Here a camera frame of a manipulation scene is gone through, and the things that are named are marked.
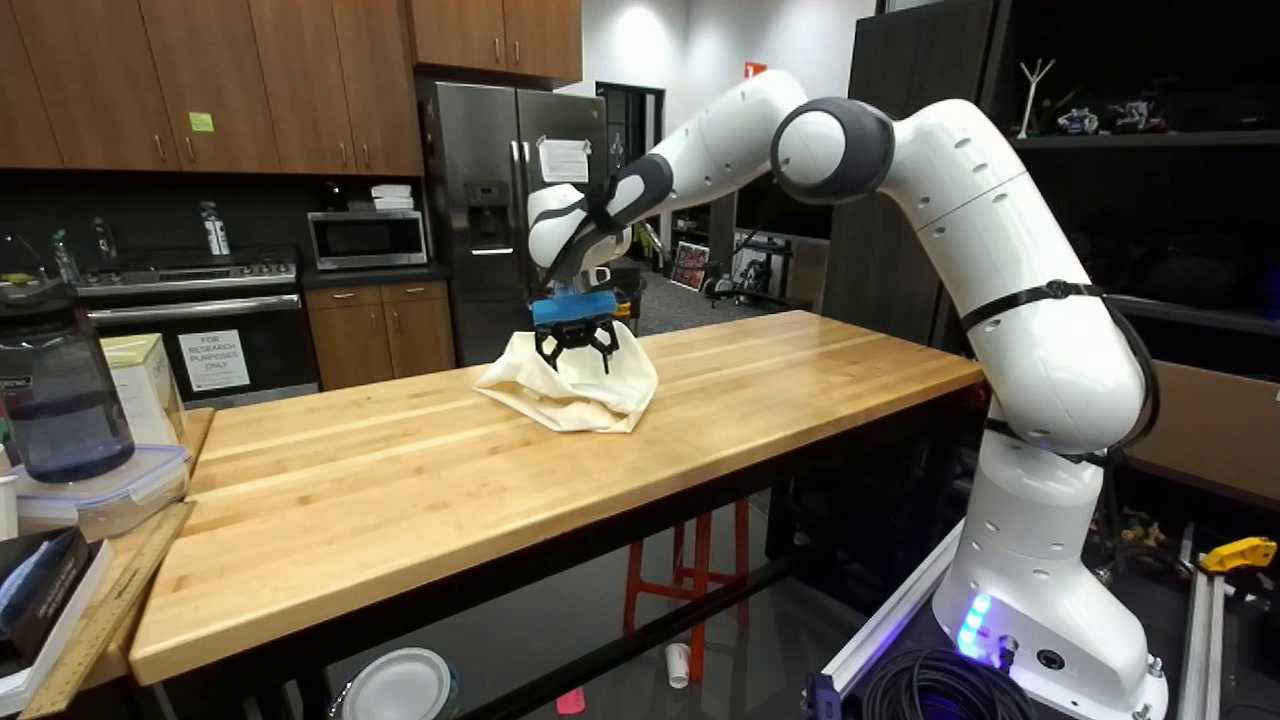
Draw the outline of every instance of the robotic arm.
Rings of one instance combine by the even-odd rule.
[[[1164,717],[1141,621],[1081,563],[1100,459],[1145,426],[1153,378],[1030,169],[970,99],[890,120],[862,99],[803,99],[784,70],[743,79],[624,169],[603,213],[573,189],[534,196],[534,260],[555,287],[534,324],[550,334],[575,324],[561,340],[580,345],[612,317],[590,295],[634,218],[767,169],[807,203],[894,196],[989,373],[996,400],[965,536],[932,596],[942,629],[974,658],[1013,650],[1013,679],[1068,717]]]

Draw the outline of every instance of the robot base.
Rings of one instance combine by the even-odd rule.
[[[1160,720],[1168,684],[1141,621],[1081,563],[1100,482],[1100,464],[984,432],[932,616],[960,655],[1009,669],[1064,717]]]
[[[1044,706],[1083,720],[1164,720],[1168,679],[1157,655],[1145,650],[1128,630],[1093,630],[1111,635],[1111,655],[1081,649],[1093,635],[1058,635],[1030,610],[1018,610],[1018,596],[970,592],[953,567],[932,596],[932,610],[960,649],[960,655],[984,663],[1009,663],[1009,674]]]

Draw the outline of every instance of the oven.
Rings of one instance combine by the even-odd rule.
[[[315,393],[297,267],[280,260],[89,271],[80,307],[100,334],[160,330],[187,409]]]

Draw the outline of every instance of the black countertop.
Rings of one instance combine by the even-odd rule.
[[[421,278],[450,278],[446,265],[416,265],[416,267],[347,267],[347,271],[299,271],[299,287],[359,287],[359,282],[421,282]]]

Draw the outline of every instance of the cabinet door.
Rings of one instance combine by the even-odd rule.
[[[452,367],[452,313],[446,282],[386,287],[386,318],[397,376]]]
[[[504,6],[513,70],[580,79],[580,0],[504,0]]]
[[[377,287],[310,293],[310,318],[320,388],[377,384],[392,376]]]
[[[286,170],[347,170],[352,124],[329,0],[252,0]]]
[[[414,36],[403,0],[334,0],[358,170],[421,174]]]
[[[13,13],[65,169],[177,162],[149,33],[131,0],[13,0]]]
[[[280,169],[247,0],[141,0],[187,169]]]
[[[580,0],[545,0],[545,69],[553,83],[584,79],[584,6]]]
[[[0,169],[56,169],[45,99],[7,0],[0,0],[0,106]]]
[[[414,0],[416,63],[508,69],[504,0]]]

